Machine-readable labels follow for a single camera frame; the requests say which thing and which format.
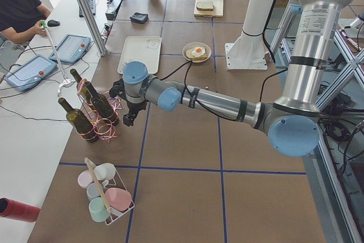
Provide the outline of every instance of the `wooden cutting board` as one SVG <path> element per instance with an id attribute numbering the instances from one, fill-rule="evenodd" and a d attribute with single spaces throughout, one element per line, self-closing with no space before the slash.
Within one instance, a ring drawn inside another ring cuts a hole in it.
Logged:
<path id="1" fill-rule="evenodd" d="M 199 11 L 196 8 L 198 2 L 213 2 L 214 10 L 213 11 Z M 195 9 L 193 11 L 193 15 L 196 17 L 222 17 L 224 14 L 224 0 L 196 0 Z"/>

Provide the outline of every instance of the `brown table surface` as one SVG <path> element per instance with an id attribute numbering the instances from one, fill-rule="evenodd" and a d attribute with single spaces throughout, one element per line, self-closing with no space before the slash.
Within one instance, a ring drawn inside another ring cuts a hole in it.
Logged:
<path id="1" fill-rule="evenodd" d="M 204 42 L 213 56 L 191 67 L 187 83 L 257 102 L 275 67 L 227 70 L 224 45 L 240 36 L 249 0 L 224 1 L 224 17 L 211 19 L 193 17 L 195 0 L 124 0 L 106 44 L 111 54 L 100 59 L 92 83 L 109 90 L 120 78 L 126 37 L 153 35 L 162 37 L 157 76 L 185 62 L 185 44 Z M 136 11 L 149 21 L 131 23 Z M 186 69 L 172 79 L 183 81 Z M 279 79 L 271 78 L 263 101 L 281 92 Z M 86 143 L 71 133 L 29 242 L 325 242 L 302 160 L 280 155 L 249 125 L 149 104 L 134 127 L 120 123 L 116 130 L 110 143 Z M 135 201 L 131 213 L 109 226 L 92 221 L 77 184 L 86 156 L 115 164 Z"/>

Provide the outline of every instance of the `green cup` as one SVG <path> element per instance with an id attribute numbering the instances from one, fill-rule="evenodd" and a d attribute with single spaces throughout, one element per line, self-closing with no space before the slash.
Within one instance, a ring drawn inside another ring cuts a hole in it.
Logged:
<path id="1" fill-rule="evenodd" d="M 101 197 L 95 197 L 91 200 L 89 210 L 91 218 L 95 222 L 103 222 L 110 216 Z"/>

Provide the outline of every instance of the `table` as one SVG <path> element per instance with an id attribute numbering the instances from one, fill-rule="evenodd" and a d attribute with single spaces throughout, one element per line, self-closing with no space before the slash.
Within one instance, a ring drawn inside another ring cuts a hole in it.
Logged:
<path id="1" fill-rule="evenodd" d="M 98 0 L 96 21 L 100 31 L 107 23 L 105 11 L 106 2 Z M 78 17 L 78 4 L 76 0 L 61 0 L 49 18 L 61 21 L 59 27 L 49 28 L 55 44 L 59 43 L 66 34 L 90 36 L 84 18 Z M 47 38 L 35 36 L 30 47 L 48 46 Z M 49 48 L 35 50 L 36 53 L 49 56 Z M 21 55 L 18 64 L 24 64 L 34 54 L 27 51 Z M 84 61 L 77 62 L 74 66 L 79 72 L 85 71 L 85 78 L 92 78 L 98 63 L 96 46 L 92 47 L 84 56 Z M 69 77 L 70 68 L 64 66 Z M 60 70 L 50 79 L 62 82 Z M 1 106 L 15 111 L 25 117 L 53 118 L 65 120 L 65 111 L 57 103 L 57 89 L 59 83 L 42 81 L 36 88 L 20 96 L 5 98 Z M 0 86 L 0 97 L 16 95 L 19 92 L 8 88 L 3 82 Z M 76 85 L 63 88 L 61 95 L 73 106 L 81 105 L 76 95 Z M 72 127 L 67 122 L 34 121 L 5 111 L 0 108 L 0 185 L 2 197 L 21 201 L 41 207 L 57 169 L 59 159 L 63 153 Z M 2 242 L 26 242 L 34 223 L 25 223 L 11 219 L 0 219 L 0 234 Z"/>
<path id="2" fill-rule="evenodd" d="M 195 0 L 124 0 L 92 83 L 99 92 L 120 78 L 117 66 L 128 36 L 161 36 L 157 76 L 185 62 L 181 49 L 199 41 L 213 49 L 187 78 L 196 85 L 257 102 L 263 79 L 275 71 L 228 71 L 224 46 L 240 36 L 249 0 L 225 0 L 223 18 L 195 18 Z M 143 25 L 134 12 L 148 13 Z M 186 67 L 173 79 L 183 80 Z M 270 79 L 264 102 L 280 96 Z M 178 106 L 173 113 L 148 105 L 118 138 L 89 144 L 74 131 L 29 242 L 325 242 L 301 159 L 278 154 L 249 125 Z M 84 157 L 116 165 L 135 201 L 116 223 L 95 223 L 77 177 Z"/>

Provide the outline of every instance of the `green glass bottle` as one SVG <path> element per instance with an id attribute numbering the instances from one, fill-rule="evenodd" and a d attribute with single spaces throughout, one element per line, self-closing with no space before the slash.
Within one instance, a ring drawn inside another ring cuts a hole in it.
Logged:
<path id="1" fill-rule="evenodd" d="M 118 114 L 115 112 L 109 101 L 103 94 L 99 94 L 93 85 L 89 82 L 85 82 L 85 87 L 91 94 L 91 103 L 95 107 L 95 110 L 102 118 L 111 120 L 113 125 L 119 123 Z"/>
<path id="2" fill-rule="evenodd" d="M 78 74 L 77 70 L 75 70 L 74 68 L 72 68 L 69 72 L 72 74 L 73 78 L 75 78 L 75 80 L 77 82 L 77 90 L 79 90 L 79 87 L 80 87 L 80 84 L 82 81 L 82 77 Z M 94 110 L 94 107 L 91 103 L 91 94 L 85 86 L 83 86 L 82 89 L 80 90 L 80 95 L 85 100 L 85 102 L 88 103 L 90 108 L 92 110 Z"/>
<path id="3" fill-rule="evenodd" d="M 76 131 L 88 142 L 95 142 L 99 139 L 85 114 L 77 108 L 71 107 L 65 98 L 59 98 L 58 103 L 66 110 L 66 119 L 76 129 Z"/>

